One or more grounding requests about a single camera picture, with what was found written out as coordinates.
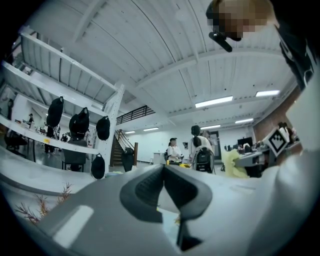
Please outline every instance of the black railing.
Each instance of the black railing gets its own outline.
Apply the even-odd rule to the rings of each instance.
[[[120,124],[123,124],[123,123],[126,123],[126,122],[130,122],[134,119],[138,119],[138,118],[142,118],[142,117],[145,117],[145,116],[148,116],[148,115],[151,115],[151,114],[154,114],[156,112],[154,112],[150,107],[148,106],[142,106],[142,107],[139,107],[129,113],[126,113],[122,116],[119,116],[117,119],[116,119],[116,125],[120,125]]]

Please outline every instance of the stair railing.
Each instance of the stair railing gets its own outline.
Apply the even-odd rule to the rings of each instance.
[[[133,165],[137,166],[138,143],[135,142],[133,146],[121,129],[115,131],[115,138],[117,139],[117,141],[119,142],[123,150],[126,150],[126,148],[130,148],[133,150],[133,159],[134,159]]]

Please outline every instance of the computer monitor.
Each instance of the computer monitor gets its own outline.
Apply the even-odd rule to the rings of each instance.
[[[238,139],[238,145],[244,146],[246,143],[248,143],[250,147],[253,147],[254,143],[252,141],[252,137]]]

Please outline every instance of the black headphones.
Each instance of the black headphones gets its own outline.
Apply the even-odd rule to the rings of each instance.
[[[209,37],[215,41],[218,45],[220,45],[223,49],[225,49],[228,53],[232,52],[232,47],[227,43],[227,37],[231,38],[233,41],[239,42],[241,38],[237,38],[234,36],[226,35],[225,28],[222,24],[219,24],[219,14],[214,13],[213,11],[213,3],[211,2],[206,9],[206,18],[209,26],[212,26],[212,32],[209,33]]]

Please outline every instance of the table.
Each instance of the table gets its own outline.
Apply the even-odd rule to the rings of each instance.
[[[153,153],[153,164],[158,165],[158,164],[165,164],[165,153]]]

